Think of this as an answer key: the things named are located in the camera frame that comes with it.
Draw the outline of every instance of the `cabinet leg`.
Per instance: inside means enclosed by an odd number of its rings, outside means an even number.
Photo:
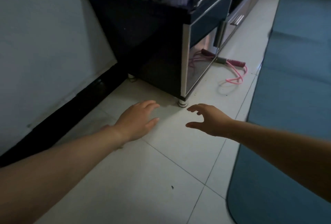
[[[187,101],[183,101],[183,100],[180,100],[180,99],[178,99],[177,104],[179,105],[179,107],[182,107],[182,108],[185,108],[188,105]]]
[[[127,77],[129,78],[129,81],[130,82],[136,82],[137,81],[137,78],[131,74],[128,74]]]

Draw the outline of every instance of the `hand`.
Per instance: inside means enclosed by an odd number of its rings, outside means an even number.
[[[221,110],[206,104],[193,105],[187,110],[192,113],[197,111],[197,115],[202,115],[205,121],[189,122],[186,127],[201,130],[212,136],[226,137],[229,125],[234,121]]]
[[[160,107],[154,100],[147,100],[129,107],[118,119],[114,129],[121,134],[123,142],[140,139],[159,122],[159,118],[149,121],[151,112]]]

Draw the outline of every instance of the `forearm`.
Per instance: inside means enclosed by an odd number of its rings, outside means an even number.
[[[307,136],[232,121],[226,137],[266,159],[282,172],[331,202],[331,143]]]
[[[0,169],[1,222],[35,222],[123,143],[109,127]]]

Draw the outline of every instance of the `person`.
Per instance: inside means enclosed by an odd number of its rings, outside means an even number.
[[[1,223],[35,222],[107,155],[146,135],[159,121],[149,120],[158,107],[152,100],[137,103],[114,126],[1,168]],[[204,122],[189,122],[186,127],[245,145],[331,202],[330,142],[236,121],[210,105],[187,110],[202,115]]]

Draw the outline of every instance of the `left hand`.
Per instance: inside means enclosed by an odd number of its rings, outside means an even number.
[[[159,118],[151,121],[151,112],[160,107],[154,100],[139,102],[129,107],[118,119],[114,129],[122,136],[124,143],[140,139],[149,133],[159,122]]]

